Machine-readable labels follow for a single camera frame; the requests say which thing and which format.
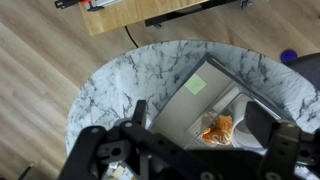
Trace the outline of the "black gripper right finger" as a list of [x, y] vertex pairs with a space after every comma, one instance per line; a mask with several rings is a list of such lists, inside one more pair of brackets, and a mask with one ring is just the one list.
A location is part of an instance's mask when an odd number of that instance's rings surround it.
[[277, 145], [280, 123], [257, 102], [247, 103], [245, 121], [246, 127], [264, 149]]

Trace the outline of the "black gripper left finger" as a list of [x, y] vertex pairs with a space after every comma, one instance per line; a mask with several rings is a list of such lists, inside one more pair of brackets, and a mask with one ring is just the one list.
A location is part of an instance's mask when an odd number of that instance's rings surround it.
[[132, 120], [142, 127], [146, 127], [146, 106], [145, 100], [138, 100], [132, 117]]

